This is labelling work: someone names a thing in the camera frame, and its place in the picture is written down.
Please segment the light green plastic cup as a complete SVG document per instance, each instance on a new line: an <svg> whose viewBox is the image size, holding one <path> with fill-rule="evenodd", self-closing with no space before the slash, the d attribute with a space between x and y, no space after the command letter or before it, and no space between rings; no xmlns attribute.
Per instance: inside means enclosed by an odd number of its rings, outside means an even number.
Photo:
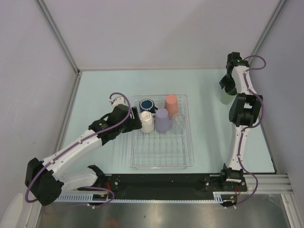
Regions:
<svg viewBox="0 0 304 228"><path fill-rule="evenodd" d="M221 102L225 105L230 104L231 102L233 102L233 100L235 99L235 95L228 95L225 93L225 90L222 90L222 94L221 94Z"/></svg>

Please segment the lavender plastic cup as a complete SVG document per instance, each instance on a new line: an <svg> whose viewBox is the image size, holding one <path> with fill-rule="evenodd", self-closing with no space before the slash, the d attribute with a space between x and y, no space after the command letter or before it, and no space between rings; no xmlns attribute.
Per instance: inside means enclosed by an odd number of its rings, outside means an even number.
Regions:
<svg viewBox="0 0 304 228"><path fill-rule="evenodd" d="M169 113L165 108L159 108L155 114L155 129L159 133L165 133L171 128Z"/></svg>

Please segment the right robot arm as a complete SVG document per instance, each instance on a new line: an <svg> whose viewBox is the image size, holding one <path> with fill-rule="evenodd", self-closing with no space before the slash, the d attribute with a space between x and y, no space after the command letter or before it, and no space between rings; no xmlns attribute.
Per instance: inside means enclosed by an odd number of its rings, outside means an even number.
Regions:
<svg viewBox="0 0 304 228"><path fill-rule="evenodd" d="M228 115L232 123L230 150L219 178L219 185L225 191L245 186L243 156L247 136L250 129L261 124L258 116L263 111L263 97L254 90L249 71L247 58L231 52L227 57L226 74L219 82L222 103L232 103Z"/></svg>

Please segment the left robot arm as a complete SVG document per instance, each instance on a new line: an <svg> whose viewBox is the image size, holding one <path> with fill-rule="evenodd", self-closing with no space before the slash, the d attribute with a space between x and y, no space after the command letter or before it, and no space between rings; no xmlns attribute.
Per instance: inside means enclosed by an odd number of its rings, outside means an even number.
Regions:
<svg viewBox="0 0 304 228"><path fill-rule="evenodd" d="M113 111L89 125L88 129L73 143L55 154L38 160L33 158L27 164L25 200L42 206L54 202L62 192L70 190L99 190L106 186L104 172L96 165L89 165L78 173L65 174L67 168L83 158L90 151L104 146L121 133L139 130L142 123L137 107L118 104Z"/></svg>

